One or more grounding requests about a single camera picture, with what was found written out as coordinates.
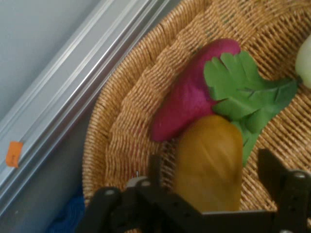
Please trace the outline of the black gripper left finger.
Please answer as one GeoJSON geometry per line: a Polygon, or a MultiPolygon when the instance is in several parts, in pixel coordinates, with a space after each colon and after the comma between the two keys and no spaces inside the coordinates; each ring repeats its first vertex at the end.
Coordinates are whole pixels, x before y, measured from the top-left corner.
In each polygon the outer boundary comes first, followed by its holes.
{"type": "Polygon", "coordinates": [[[160,157],[151,156],[147,176],[135,176],[124,191],[102,187],[93,195],[77,233],[200,233],[202,215],[160,187],[160,157]]]}

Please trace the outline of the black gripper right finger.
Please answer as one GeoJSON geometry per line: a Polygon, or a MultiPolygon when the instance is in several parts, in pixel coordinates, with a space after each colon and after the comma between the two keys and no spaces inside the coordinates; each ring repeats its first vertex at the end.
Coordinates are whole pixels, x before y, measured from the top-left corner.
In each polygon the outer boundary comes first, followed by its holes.
{"type": "Polygon", "coordinates": [[[270,150],[259,149],[258,177],[277,206],[270,232],[309,233],[311,174],[288,169],[270,150]]]}

